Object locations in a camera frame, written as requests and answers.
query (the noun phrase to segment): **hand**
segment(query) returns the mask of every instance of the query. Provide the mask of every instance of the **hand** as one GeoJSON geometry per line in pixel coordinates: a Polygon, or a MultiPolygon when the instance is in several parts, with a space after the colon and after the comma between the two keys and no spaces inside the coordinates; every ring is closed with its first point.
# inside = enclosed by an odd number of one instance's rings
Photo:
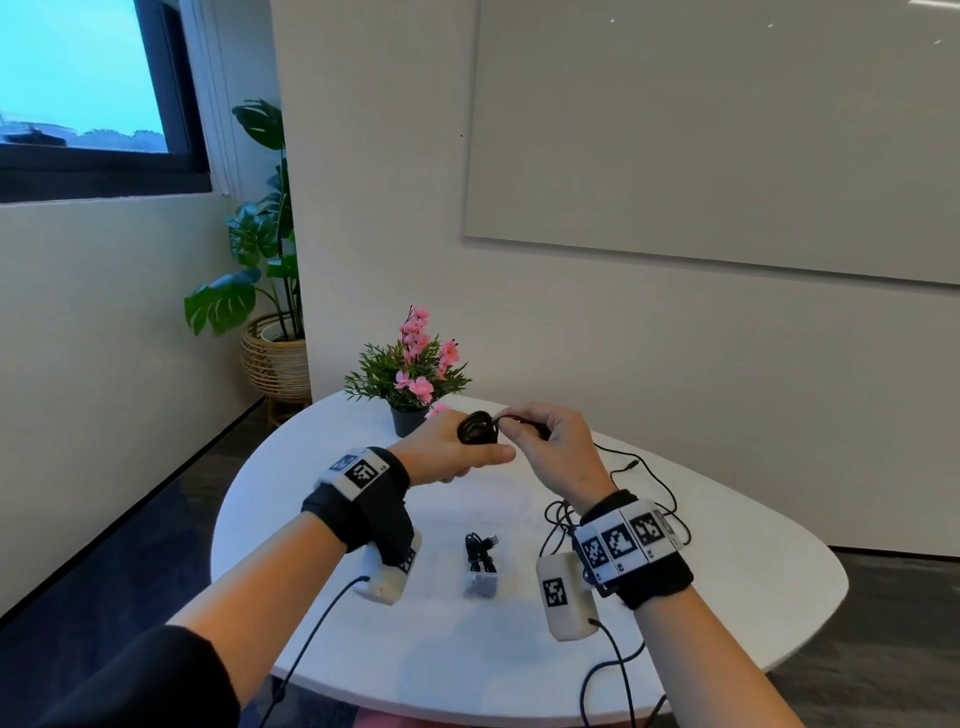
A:
{"type": "Polygon", "coordinates": [[[399,458],[410,475],[411,485],[462,477],[470,468],[509,463],[516,450],[509,445],[464,445],[457,427],[467,415],[445,409],[430,417],[412,433],[387,449],[399,458]]]}
{"type": "Polygon", "coordinates": [[[529,425],[507,417],[499,421],[500,431],[523,450],[540,482],[568,500],[581,516],[616,490],[593,445],[590,428],[579,412],[527,402],[507,407],[496,417],[504,415],[518,415],[550,428],[550,439],[544,442],[529,425]]]}

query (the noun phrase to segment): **black window frame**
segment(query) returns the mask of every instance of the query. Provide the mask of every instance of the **black window frame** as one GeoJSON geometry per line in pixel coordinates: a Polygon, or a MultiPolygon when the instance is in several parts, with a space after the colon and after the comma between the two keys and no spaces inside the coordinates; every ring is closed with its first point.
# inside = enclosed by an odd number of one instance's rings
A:
{"type": "Polygon", "coordinates": [[[0,203],[212,190],[180,12],[162,0],[134,4],[167,153],[0,142],[0,203]]]}

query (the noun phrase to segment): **white table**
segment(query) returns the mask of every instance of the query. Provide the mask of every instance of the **white table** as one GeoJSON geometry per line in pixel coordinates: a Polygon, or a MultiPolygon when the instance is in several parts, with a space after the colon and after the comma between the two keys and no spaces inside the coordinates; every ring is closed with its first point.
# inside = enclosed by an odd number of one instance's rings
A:
{"type": "MultiPolygon", "coordinates": [[[[457,409],[496,412],[493,402],[465,397],[457,409]]],[[[674,492],[693,530],[684,558],[696,587],[751,657],[769,669],[799,649],[847,592],[836,557],[807,530],[740,494],[654,454],[594,433],[600,445],[642,454],[674,492]]],[[[213,578],[230,569],[300,510],[318,473],[347,449],[396,440],[382,401],[348,402],[343,393],[305,409],[272,434],[230,486],[217,518],[213,578]]],[[[601,453],[611,467],[628,459],[601,453]]],[[[642,467],[620,487],[664,502],[642,467]]],[[[554,499],[522,454],[506,466],[474,471],[450,485],[412,489],[411,518],[423,548],[406,593],[386,607],[349,593],[333,609],[292,679],[330,697],[403,716],[469,725],[580,725],[580,685],[594,664],[612,657],[602,632],[557,643],[547,632],[535,574],[554,499]],[[464,536],[496,534],[502,576],[496,599],[462,596],[464,536]]],[[[285,675],[329,600],[359,575],[360,551],[334,571],[276,662],[285,675]]],[[[616,597],[597,598],[600,619],[623,654],[640,642],[633,616],[616,597]]],[[[662,693],[644,653],[628,664],[639,715],[662,693]]],[[[627,717],[617,668],[590,681],[591,722],[627,717]]]]}

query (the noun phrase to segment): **black sleeve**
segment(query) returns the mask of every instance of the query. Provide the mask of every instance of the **black sleeve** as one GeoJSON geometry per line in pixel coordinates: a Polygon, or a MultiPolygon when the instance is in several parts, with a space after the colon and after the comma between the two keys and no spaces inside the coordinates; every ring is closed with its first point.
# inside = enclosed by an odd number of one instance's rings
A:
{"type": "Polygon", "coordinates": [[[213,645],[185,627],[140,635],[36,728],[236,728],[240,703],[213,645]]]}

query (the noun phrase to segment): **black baseboard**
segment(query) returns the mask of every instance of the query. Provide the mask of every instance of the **black baseboard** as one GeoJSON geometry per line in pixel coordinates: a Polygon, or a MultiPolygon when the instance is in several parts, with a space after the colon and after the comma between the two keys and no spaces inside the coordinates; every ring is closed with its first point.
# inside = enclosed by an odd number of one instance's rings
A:
{"type": "Polygon", "coordinates": [[[935,553],[914,553],[912,551],[888,551],[884,548],[856,548],[855,546],[831,546],[835,553],[859,553],[865,556],[887,556],[900,559],[920,559],[922,561],[946,561],[960,564],[960,556],[946,556],[935,553]]]}
{"type": "Polygon", "coordinates": [[[101,531],[93,541],[81,548],[77,553],[71,556],[67,561],[56,571],[50,574],[45,578],[38,586],[36,586],[29,594],[24,596],[20,601],[14,604],[5,614],[0,615],[0,629],[6,627],[10,622],[16,619],[23,610],[29,607],[34,601],[36,601],[40,595],[50,589],[54,584],[56,584],[60,579],[67,574],[71,569],[77,566],[83,559],[85,559],[94,548],[101,544],[104,540],[109,538],[120,526],[129,521],[137,511],[139,511],[143,506],[153,499],[153,497],[158,494],[161,490],[166,488],[170,483],[179,478],[183,473],[197,462],[201,457],[203,457],[214,445],[223,440],[227,435],[229,435],[235,427],[240,423],[246,420],[254,409],[260,406],[263,402],[263,398],[260,398],[254,402],[247,410],[240,415],[236,420],[227,425],[224,430],[217,435],[215,438],[210,440],[206,445],[204,445],[200,450],[196,452],[189,460],[183,463],[179,468],[170,473],[166,478],[163,479],[163,482],[157,485],[155,488],[152,488],[150,493],[138,500],[134,505],[132,505],[120,518],[107,526],[103,531],[101,531]]]}

